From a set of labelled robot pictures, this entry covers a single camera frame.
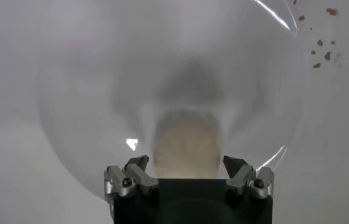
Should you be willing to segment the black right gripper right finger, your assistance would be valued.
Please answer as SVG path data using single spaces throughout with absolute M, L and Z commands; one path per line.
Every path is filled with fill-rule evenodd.
M 274 172 L 270 167 L 255 170 L 245 160 L 223 156 L 223 164 L 229 179 L 228 191 L 236 197 L 250 195 L 255 199 L 266 199 L 274 194 Z

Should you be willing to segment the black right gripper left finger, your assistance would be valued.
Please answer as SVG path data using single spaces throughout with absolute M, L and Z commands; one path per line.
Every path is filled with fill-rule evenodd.
M 105 200 L 110 201 L 116 195 L 131 197 L 137 189 L 144 195 L 158 191 L 159 180 L 149 176 L 145 170 L 149 162 L 147 155 L 129 159 L 121 169 L 119 166 L 108 166 L 103 173 Z

